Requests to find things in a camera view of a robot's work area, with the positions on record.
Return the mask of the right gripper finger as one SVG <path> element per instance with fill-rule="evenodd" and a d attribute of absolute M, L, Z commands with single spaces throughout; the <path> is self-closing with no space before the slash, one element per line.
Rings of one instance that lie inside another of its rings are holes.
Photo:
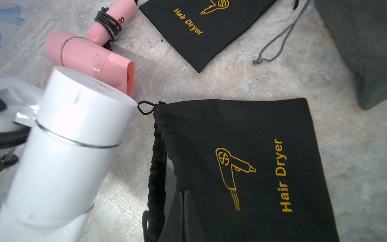
<path fill-rule="evenodd" d="M 190 191 L 176 191 L 167 222 L 158 241 L 208 241 Z"/>

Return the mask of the grey drawstring pouch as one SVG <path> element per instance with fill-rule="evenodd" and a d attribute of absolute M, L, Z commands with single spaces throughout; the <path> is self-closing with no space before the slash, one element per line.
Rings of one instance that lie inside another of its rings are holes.
<path fill-rule="evenodd" d="M 357 102 L 367 111 L 387 98 L 387 2 L 315 1 L 340 54 L 358 77 Z"/>

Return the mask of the white hair dryer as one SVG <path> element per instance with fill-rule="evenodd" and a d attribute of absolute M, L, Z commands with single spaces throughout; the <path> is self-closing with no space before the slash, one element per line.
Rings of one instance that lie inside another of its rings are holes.
<path fill-rule="evenodd" d="M 1 206 L 3 242 L 78 242 L 137 103 L 54 67 L 42 90 L 1 75 L 1 169 L 18 164 Z"/>

